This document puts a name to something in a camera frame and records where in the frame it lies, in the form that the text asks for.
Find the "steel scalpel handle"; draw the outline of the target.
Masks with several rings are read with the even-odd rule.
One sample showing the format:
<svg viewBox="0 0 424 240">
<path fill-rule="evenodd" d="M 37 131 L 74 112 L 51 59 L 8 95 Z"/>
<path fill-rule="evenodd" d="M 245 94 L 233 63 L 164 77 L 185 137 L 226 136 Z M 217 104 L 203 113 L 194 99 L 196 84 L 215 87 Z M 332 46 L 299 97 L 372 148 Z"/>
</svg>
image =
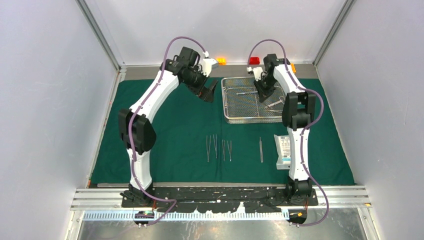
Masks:
<svg viewBox="0 0 424 240">
<path fill-rule="evenodd" d="M 236 93 L 237 96 L 255 95 L 255 94 L 258 94 L 258 92 L 256 92 L 256 91 L 249 91 L 249 92 L 239 92 L 239 93 Z"/>
<path fill-rule="evenodd" d="M 263 155 L 263 142 L 262 137 L 259 137 L 259 154 L 260 154 L 260 162 L 264 162 L 264 155 Z"/>
</svg>

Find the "metal mesh tray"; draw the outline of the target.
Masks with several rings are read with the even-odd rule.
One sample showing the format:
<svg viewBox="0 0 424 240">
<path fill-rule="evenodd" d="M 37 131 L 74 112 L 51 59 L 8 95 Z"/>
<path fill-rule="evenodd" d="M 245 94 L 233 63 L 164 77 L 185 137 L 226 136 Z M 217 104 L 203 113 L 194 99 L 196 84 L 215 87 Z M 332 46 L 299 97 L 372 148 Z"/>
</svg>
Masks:
<svg viewBox="0 0 424 240">
<path fill-rule="evenodd" d="M 236 95 L 243 92 L 258 92 L 254 86 L 254 77 L 225 77 L 221 80 L 221 93 L 225 121 L 229 124 L 259 124 L 282 122 L 283 103 L 266 107 L 284 99 L 286 93 L 276 83 L 274 93 L 264 102 L 259 101 L 259 94 Z"/>
</svg>

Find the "long steel forceps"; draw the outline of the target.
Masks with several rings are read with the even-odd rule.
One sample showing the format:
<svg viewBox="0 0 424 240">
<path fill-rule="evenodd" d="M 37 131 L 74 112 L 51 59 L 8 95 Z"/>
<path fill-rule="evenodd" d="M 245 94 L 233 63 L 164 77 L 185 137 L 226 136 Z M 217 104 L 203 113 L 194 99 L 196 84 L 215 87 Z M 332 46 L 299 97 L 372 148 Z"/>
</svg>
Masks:
<svg viewBox="0 0 424 240">
<path fill-rule="evenodd" d="M 207 135 L 206 136 L 206 157 L 207 157 L 207 162 L 210 162 L 210 150 L 211 150 L 211 136 Z"/>
</svg>

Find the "steel spatula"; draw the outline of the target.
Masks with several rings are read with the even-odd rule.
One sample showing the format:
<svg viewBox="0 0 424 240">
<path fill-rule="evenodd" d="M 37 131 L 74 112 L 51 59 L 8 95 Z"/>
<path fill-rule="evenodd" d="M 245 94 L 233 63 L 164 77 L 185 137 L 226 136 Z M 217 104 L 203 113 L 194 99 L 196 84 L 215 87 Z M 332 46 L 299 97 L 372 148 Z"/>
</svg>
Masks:
<svg viewBox="0 0 424 240">
<path fill-rule="evenodd" d="M 214 143 L 214 152 L 215 158 L 218 158 L 218 136 L 216 134 L 213 135 L 213 143 Z"/>
</svg>

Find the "green surgical cloth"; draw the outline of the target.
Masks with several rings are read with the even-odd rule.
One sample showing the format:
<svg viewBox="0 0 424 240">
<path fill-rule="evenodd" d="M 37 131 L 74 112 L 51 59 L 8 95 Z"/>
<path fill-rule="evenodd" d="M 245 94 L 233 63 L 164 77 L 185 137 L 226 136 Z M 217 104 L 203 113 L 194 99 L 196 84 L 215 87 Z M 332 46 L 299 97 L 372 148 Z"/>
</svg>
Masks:
<svg viewBox="0 0 424 240">
<path fill-rule="evenodd" d="M 92 184 L 128 184 L 130 160 L 119 136 L 118 112 L 135 103 L 150 80 L 126 80 L 118 85 L 106 124 Z M 193 95 L 185 85 L 173 91 L 156 113 L 152 126 L 157 138 L 150 152 L 153 182 L 214 182 L 284 184 L 287 170 L 278 170 L 274 135 L 286 135 L 282 123 L 229 124 L 225 121 L 221 90 L 212 103 Z M 215 156 L 213 135 L 217 135 Z M 211 136 L 207 162 L 206 136 Z M 259 138 L 262 139 L 263 163 Z M 222 140 L 226 155 L 223 161 Z M 232 142 L 229 161 L 227 142 Z"/>
</svg>

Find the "white paper packet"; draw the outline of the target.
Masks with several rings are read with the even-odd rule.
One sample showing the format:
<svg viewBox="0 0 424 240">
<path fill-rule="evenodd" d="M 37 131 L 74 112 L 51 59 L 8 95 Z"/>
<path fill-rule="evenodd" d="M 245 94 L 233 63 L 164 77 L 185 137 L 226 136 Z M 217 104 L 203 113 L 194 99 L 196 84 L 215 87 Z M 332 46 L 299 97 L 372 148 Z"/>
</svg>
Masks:
<svg viewBox="0 0 424 240">
<path fill-rule="evenodd" d="M 288 135 L 274 135 L 278 159 L 277 170 L 289 170 L 291 166 L 291 144 Z"/>
</svg>

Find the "thin steel tweezers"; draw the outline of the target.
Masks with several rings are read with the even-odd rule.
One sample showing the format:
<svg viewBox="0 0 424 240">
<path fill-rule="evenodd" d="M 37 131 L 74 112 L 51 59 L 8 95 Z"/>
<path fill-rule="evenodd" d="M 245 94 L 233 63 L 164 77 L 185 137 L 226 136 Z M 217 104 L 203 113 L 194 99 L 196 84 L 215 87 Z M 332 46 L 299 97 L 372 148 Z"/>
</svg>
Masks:
<svg viewBox="0 0 424 240">
<path fill-rule="evenodd" d="M 232 161 L 232 142 L 227 142 L 227 149 L 228 149 L 228 155 L 229 155 L 229 161 Z"/>
</svg>

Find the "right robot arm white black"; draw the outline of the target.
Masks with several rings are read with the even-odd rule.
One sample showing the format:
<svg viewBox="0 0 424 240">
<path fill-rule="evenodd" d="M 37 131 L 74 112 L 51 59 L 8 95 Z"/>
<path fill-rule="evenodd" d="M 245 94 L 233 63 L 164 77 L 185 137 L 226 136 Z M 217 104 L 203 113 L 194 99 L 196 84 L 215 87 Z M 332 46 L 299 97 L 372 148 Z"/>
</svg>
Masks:
<svg viewBox="0 0 424 240">
<path fill-rule="evenodd" d="M 307 128 L 315 118 L 317 95 L 308 92 L 301 84 L 286 58 L 278 58 L 275 53 L 263 59 L 264 68 L 255 67 L 254 86 L 259 101 L 263 103 L 273 95 L 275 84 L 285 93 L 281 120 L 287 128 L 290 143 L 290 168 L 285 185 L 283 200 L 289 205 L 304 203 L 312 195 L 313 181 L 308 168 Z"/>
</svg>

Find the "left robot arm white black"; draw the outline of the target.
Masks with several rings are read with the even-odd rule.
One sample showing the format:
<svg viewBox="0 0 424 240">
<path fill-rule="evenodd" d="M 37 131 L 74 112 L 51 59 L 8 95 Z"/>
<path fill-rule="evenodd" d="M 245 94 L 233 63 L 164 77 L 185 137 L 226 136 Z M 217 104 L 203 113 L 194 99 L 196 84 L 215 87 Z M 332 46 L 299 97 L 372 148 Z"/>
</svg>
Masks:
<svg viewBox="0 0 424 240">
<path fill-rule="evenodd" d="M 205 84 L 212 70 L 219 65 L 207 51 L 197 51 L 183 47 L 178 55 L 166 58 L 146 92 L 130 108 L 118 112 L 118 129 L 130 162 L 130 182 L 128 190 L 122 193 L 124 200 L 148 207 L 153 202 L 150 190 L 150 153 L 157 140 L 153 127 L 156 113 L 168 96 L 184 84 L 191 93 L 204 102 L 214 100 L 217 82 Z"/>
</svg>

